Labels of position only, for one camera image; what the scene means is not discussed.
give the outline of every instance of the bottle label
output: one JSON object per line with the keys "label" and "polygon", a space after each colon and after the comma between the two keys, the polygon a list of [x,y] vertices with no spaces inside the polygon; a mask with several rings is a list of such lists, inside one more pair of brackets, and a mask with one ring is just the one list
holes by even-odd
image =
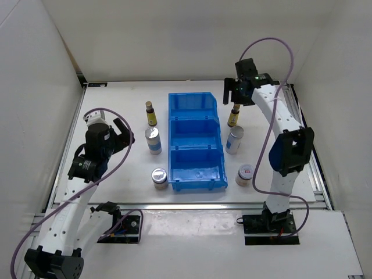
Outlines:
{"label": "bottle label", "polygon": [[238,122],[238,116],[239,115],[235,115],[235,114],[233,114],[233,113],[230,113],[230,117],[228,118],[228,124],[230,125],[230,126],[234,126],[234,125],[236,125],[237,124],[237,122]]}
{"label": "bottle label", "polygon": [[155,126],[158,122],[156,121],[155,112],[147,113],[147,120],[149,122],[149,125]]}

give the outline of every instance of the blue plastic bin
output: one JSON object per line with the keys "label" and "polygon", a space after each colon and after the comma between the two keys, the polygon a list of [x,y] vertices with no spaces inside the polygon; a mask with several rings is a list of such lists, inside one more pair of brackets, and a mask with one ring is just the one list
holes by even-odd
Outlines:
{"label": "blue plastic bin", "polygon": [[181,189],[227,187],[217,101],[210,92],[169,94],[169,183]]}

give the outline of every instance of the robotic arm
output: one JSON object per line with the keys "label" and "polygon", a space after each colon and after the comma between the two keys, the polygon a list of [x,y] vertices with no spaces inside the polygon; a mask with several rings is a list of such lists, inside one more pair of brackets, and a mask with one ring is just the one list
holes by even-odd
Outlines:
{"label": "robotic arm", "polygon": [[113,121],[121,131],[117,135],[106,122],[103,111],[91,113],[85,121],[88,127],[86,143],[75,152],[68,173],[65,199],[62,201],[69,204],[55,215],[39,247],[29,249],[25,255],[27,265],[40,278],[78,279],[84,265],[83,256],[105,231],[121,219],[117,204],[107,202],[93,209],[89,221],[78,231],[97,186],[73,201],[69,199],[83,190],[87,183],[98,181],[107,171],[111,156],[127,147],[130,140],[129,131],[121,120],[117,118]]}
{"label": "robotic arm", "polygon": [[[257,105],[271,121],[276,87],[268,74],[258,74],[253,59],[244,59],[235,64],[238,78],[225,78],[223,103],[231,101],[244,106]],[[289,218],[289,195],[300,171],[309,162],[313,149],[314,132],[296,121],[281,100],[277,100],[276,117],[273,123],[276,141],[269,153],[274,170],[270,192],[286,196],[269,195],[264,204],[262,219],[268,231],[283,227]]]}

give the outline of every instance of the white table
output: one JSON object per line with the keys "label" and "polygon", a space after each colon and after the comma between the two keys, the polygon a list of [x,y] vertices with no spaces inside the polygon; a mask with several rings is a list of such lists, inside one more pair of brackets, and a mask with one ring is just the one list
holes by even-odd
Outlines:
{"label": "white table", "polygon": [[[112,109],[126,118],[135,136],[135,144],[124,165],[108,179],[101,183],[91,199],[91,203],[116,202],[121,204],[170,204],[170,203],[262,203],[266,196],[255,192],[252,187],[243,188],[235,183],[234,177],[240,165],[256,164],[262,147],[264,136],[268,129],[268,122],[257,106],[241,108],[238,124],[245,130],[239,152],[236,155],[224,153],[225,169],[228,178],[228,187],[213,191],[181,191],[175,192],[171,186],[165,191],[155,190],[151,172],[156,167],[166,170],[168,165],[168,93],[175,92],[211,92],[217,99],[218,114],[221,125],[221,140],[226,144],[230,128],[227,119],[232,104],[224,106],[223,81],[154,81],[154,82],[125,82],[108,83],[107,87],[88,87],[79,112],[77,124],[74,129],[65,165],[60,173],[60,182],[54,199],[59,203],[64,196],[67,183],[67,173],[71,166],[73,154],[77,147],[85,143],[87,130],[83,121],[83,114],[96,107]],[[148,127],[145,102],[152,101],[158,118],[157,128],[160,131],[163,152],[160,155],[151,155],[144,136]],[[106,114],[108,123],[113,124],[115,117]],[[272,168],[268,160],[268,152],[274,142],[270,138],[264,160],[257,177],[257,186],[269,190],[272,177]],[[113,155],[109,162],[112,169],[121,160],[125,151]],[[293,194],[304,197],[309,202],[315,202],[313,188],[310,183],[308,166],[300,173],[296,180]]]}
{"label": "white table", "polygon": [[[245,246],[243,228],[235,223],[241,214],[239,210],[146,210],[141,242],[95,244],[84,258],[81,279],[348,279],[362,275],[341,212],[312,210],[299,233],[300,245],[281,246]],[[297,224],[304,214],[304,210],[294,211]],[[50,223],[51,219],[43,224],[40,236]]]}

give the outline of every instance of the can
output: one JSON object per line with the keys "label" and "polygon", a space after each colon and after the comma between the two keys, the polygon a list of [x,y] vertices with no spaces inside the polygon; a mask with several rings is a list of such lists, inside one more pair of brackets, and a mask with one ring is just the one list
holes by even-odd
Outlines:
{"label": "can", "polygon": [[165,169],[162,169],[161,167],[154,169],[151,178],[156,189],[164,190],[168,187],[168,177]]}
{"label": "can", "polygon": [[250,185],[254,171],[255,169],[250,164],[243,164],[235,176],[235,182],[242,187]]}
{"label": "can", "polygon": [[234,126],[231,128],[226,142],[226,152],[236,154],[243,136],[244,129],[242,127]]}
{"label": "can", "polygon": [[162,153],[162,143],[160,142],[160,134],[157,128],[148,127],[145,131],[145,137],[151,154]]}

